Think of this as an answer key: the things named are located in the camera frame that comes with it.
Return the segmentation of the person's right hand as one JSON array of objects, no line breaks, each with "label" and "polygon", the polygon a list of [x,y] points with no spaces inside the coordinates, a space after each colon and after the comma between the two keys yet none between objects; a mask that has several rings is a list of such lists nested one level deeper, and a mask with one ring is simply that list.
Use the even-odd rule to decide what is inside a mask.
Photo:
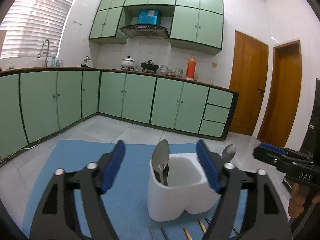
[{"label": "person's right hand", "polygon": [[301,192],[302,186],[294,183],[288,207],[289,217],[292,219],[298,218],[304,211],[305,198],[302,196]]}]

